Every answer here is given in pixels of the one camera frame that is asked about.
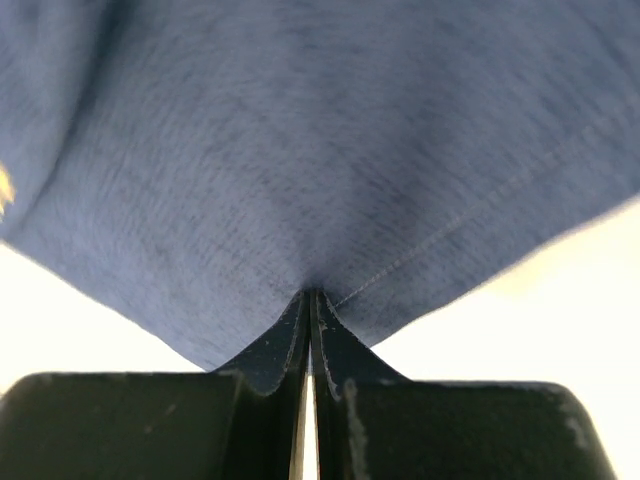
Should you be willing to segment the blue cloth placemat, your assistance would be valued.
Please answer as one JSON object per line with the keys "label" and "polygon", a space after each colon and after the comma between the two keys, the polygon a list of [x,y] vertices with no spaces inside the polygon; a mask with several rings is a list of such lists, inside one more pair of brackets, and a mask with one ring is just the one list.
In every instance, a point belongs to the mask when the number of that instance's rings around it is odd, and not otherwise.
{"label": "blue cloth placemat", "polygon": [[639,191],[635,1],[5,1],[1,236],[214,369],[377,343]]}

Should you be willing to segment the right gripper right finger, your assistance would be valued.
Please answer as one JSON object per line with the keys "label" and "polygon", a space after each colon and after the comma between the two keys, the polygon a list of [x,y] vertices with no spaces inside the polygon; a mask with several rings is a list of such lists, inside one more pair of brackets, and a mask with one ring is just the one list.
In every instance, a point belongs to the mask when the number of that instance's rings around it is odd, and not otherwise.
{"label": "right gripper right finger", "polygon": [[547,382],[413,381],[309,295],[323,479],[611,479],[582,404]]}

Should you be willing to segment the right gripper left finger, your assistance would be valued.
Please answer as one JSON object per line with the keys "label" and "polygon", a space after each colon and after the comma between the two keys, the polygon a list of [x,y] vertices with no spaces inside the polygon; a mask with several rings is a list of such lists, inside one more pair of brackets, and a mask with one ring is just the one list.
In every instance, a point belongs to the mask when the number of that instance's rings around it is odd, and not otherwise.
{"label": "right gripper left finger", "polygon": [[298,479],[309,297],[202,373],[41,373],[1,400],[5,479]]}

